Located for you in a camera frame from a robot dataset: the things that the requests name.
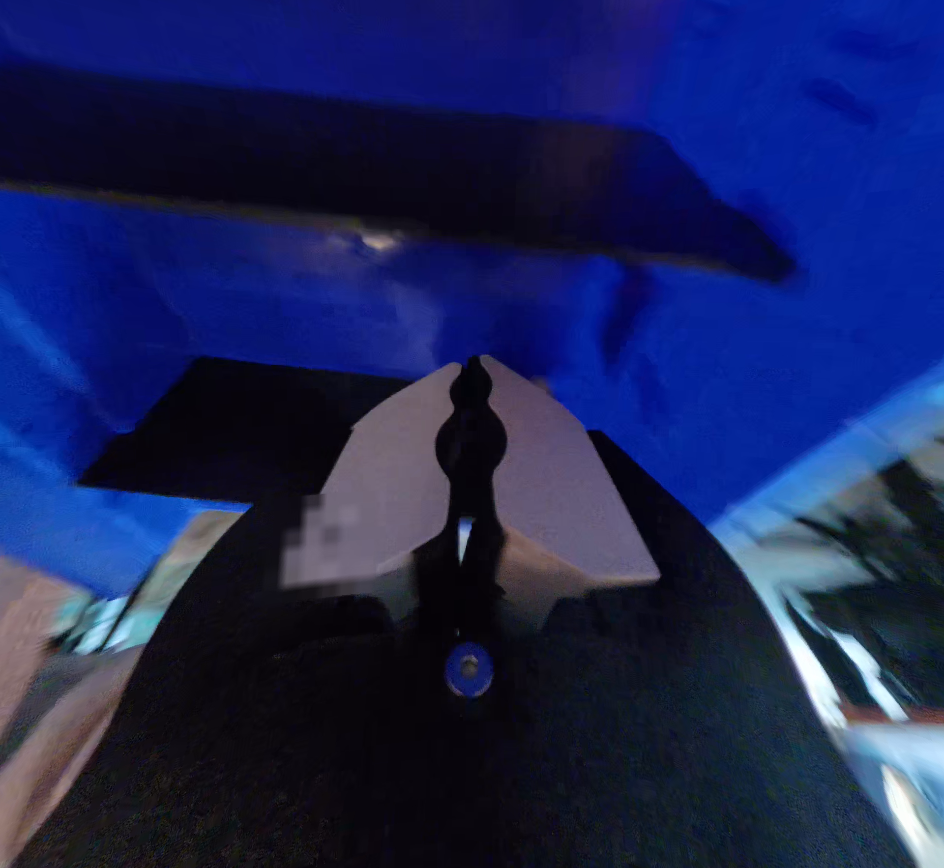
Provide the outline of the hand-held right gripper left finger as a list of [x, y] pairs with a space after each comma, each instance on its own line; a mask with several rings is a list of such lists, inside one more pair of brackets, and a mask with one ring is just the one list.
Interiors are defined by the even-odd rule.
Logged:
[[449, 363], [367, 413], [323, 489], [323, 582], [378, 599], [393, 618], [417, 605], [414, 552], [439, 536], [450, 484], [435, 442], [454, 411]]

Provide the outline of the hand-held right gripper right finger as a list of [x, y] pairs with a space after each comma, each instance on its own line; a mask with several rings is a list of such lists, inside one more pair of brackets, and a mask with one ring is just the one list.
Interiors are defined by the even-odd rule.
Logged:
[[561, 600], [657, 583], [660, 569], [582, 423], [493, 357], [480, 363], [506, 436], [493, 476], [502, 623], [542, 628]]

